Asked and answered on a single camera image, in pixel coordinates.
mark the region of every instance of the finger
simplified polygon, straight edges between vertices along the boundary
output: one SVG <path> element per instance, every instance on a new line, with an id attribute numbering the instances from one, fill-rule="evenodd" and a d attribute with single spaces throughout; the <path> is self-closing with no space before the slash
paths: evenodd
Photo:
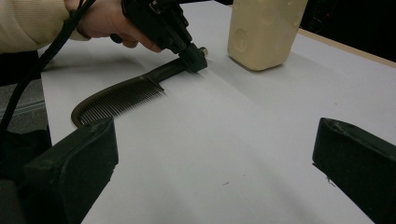
<path id="1" fill-rule="evenodd" d="M 145 48 L 150 49 L 154 52 L 161 52 L 162 50 L 151 41 L 146 35 L 144 35 L 137 27 L 135 27 L 131 22 L 125 21 L 127 24 L 124 26 L 122 35 L 125 36 L 124 39 L 134 39 L 140 42 Z"/>

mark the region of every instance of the beige sleeve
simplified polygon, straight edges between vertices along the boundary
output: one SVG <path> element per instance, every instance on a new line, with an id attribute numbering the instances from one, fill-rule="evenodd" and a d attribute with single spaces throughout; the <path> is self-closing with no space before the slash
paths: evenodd
<path id="1" fill-rule="evenodd" d="M 47 46 L 68 16 L 64 0 L 0 0 L 0 53 Z M 70 38 L 87 40 L 77 31 Z"/>

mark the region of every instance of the black object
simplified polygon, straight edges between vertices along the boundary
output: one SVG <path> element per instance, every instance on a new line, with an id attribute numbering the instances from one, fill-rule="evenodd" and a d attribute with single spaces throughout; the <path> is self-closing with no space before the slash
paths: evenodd
<path id="1" fill-rule="evenodd" d="M 177 0 L 122 0 L 121 6 L 126 18 L 158 47 L 178 54 L 188 70 L 198 72 L 207 67 L 205 55 L 191 43 L 186 28 L 189 22 Z"/>
<path id="2" fill-rule="evenodd" d="M 37 50 L 0 54 L 0 87 L 19 83 L 38 61 Z M 32 79 L 41 78 L 35 71 Z"/>
<path id="3" fill-rule="evenodd" d="M 313 161 L 374 223 L 396 223 L 396 146 L 322 118 Z"/>
<path id="4" fill-rule="evenodd" d="M 159 83 L 186 68 L 186 64 L 178 58 L 142 76 L 108 87 L 79 103 L 74 108 L 71 119 L 80 127 L 97 119 L 116 117 L 162 96 L 164 89 Z"/>
<path id="5" fill-rule="evenodd" d="M 87 124 L 24 164 L 22 181 L 0 181 L 0 195 L 7 195 L 0 197 L 0 218 L 7 214 L 21 224 L 81 223 L 118 162 L 113 119 Z"/>

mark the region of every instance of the black tool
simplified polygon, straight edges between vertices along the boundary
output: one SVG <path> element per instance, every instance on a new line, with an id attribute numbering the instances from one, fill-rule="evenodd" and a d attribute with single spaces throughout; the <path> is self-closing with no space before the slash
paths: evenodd
<path id="1" fill-rule="evenodd" d="M 178 54 L 188 70 L 198 72 L 207 67 L 205 56 L 191 43 L 189 22 L 177 0 L 122 0 L 122 13 L 161 49 Z M 122 40 L 112 35 L 113 41 Z"/>

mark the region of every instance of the comb teeth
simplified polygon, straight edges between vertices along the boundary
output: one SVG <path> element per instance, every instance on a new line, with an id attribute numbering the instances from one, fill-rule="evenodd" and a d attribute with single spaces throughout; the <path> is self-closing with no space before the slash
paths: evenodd
<path id="1" fill-rule="evenodd" d="M 163 89 L 146 77 L 136 77 L 99 91 L 72 112 L 77 127 L 91 121 L 117 117 L 128 110 L 163 96 Z"/>

